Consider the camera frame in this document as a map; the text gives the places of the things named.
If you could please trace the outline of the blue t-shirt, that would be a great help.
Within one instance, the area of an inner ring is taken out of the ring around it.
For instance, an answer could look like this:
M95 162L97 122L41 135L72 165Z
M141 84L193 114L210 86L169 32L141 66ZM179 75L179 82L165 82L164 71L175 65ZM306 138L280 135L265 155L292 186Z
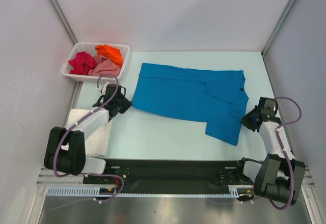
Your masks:
M249 100L245 81L242 70L143 63L132 105L163 117L206 123L206 135L236 146Z

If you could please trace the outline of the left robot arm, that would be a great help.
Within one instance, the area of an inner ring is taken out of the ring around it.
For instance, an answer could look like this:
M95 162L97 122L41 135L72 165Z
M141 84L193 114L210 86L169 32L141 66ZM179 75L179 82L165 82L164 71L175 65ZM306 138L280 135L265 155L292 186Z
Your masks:
M111 121L125 113L131 101L121 85L106 83L92 108L65 127L54 127L50 133L44 166L57 177L94 174L101 183L112 179L113 171L106 167L104 153L108 148Z

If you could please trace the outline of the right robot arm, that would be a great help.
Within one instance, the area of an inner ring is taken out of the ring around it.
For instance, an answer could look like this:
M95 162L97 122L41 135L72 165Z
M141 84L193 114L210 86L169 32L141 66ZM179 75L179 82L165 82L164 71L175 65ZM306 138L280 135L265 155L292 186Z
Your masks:
M235 179L241 184L253 183L254 194L268 199L272 206L284 210L297 202L306 165L296 160L281 137L285 124L277 117L277 98L260 97L258 104L241 123L258 132L263 140L266 158L258 161L242 158L236 166Z

